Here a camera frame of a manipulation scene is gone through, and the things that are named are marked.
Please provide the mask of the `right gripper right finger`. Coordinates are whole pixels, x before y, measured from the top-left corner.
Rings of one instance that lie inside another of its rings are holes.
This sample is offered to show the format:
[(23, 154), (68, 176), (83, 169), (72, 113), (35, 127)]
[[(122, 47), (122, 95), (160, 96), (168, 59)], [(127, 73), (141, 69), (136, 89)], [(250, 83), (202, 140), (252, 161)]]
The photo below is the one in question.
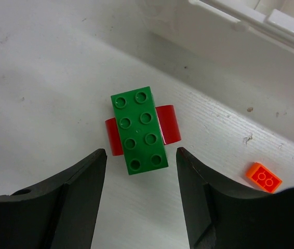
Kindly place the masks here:
[(294, 248), (294, 187), (267, 193), (176, 152), (190, 248)]

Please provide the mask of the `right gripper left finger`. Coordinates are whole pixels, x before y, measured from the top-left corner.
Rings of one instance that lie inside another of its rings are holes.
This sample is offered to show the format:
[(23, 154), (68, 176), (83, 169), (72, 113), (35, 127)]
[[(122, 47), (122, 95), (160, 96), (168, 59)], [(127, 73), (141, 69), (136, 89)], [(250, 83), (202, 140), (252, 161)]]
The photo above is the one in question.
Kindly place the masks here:
[(97, 149), (50, 178), (0, 196), (0, 248), (90, 248), (106, 160)]

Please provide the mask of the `red curved duplo brick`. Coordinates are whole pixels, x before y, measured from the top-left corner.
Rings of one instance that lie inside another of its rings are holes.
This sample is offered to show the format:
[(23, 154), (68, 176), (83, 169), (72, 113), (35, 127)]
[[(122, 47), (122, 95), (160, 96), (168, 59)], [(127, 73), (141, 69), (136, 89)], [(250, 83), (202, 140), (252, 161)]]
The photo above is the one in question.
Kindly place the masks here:
[[(164, 145), (181, 141), (181, 134), (173, 105), (163, 105), (155, 108), (161, 129)], [(113, 156), (124, 154), (115, 117), (105, 121), (110, 148)]]

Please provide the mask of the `green duplo brick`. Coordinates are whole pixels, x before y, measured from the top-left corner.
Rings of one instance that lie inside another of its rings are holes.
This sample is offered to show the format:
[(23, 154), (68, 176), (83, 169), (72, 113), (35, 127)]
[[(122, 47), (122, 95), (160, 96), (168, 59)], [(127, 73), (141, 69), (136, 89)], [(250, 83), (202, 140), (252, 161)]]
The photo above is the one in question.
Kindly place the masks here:
[(168, 167), (165, 145), (149, 86), (111, 96), (129, 175)]

